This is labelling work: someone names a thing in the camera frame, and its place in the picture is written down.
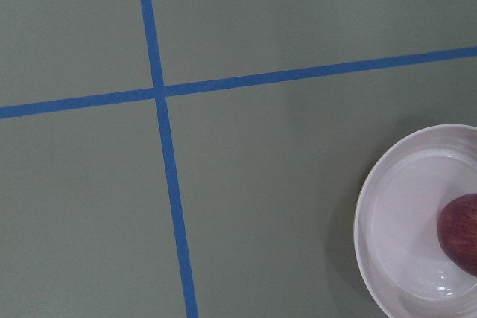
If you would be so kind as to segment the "red apple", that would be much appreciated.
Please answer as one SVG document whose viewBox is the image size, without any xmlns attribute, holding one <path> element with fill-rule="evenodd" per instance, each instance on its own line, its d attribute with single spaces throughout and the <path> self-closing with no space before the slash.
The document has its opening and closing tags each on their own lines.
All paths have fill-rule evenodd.
<svg viewBox="0 0 477 318">
<path fill-rule="evenodd" d="M 466 273 L 476 276 L 476 194 L 449 202 L 437 220 L 441 249 Z"/>
</svg>

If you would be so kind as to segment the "pink plate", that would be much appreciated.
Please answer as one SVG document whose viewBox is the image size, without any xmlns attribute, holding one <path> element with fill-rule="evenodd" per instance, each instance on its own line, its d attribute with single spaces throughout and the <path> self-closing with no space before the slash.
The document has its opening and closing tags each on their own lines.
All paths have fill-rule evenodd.
<svg viewBox="0 0 477 318">
<path fill-rule="evenodd" d="M 437 219 L 476 192 L 476 129 L 441 124 L 414 132 L 372 167 L 356 203 L 359 271 L 388 317 L 474 317 L 476 278 L 440 247 Z"/>
</svg>

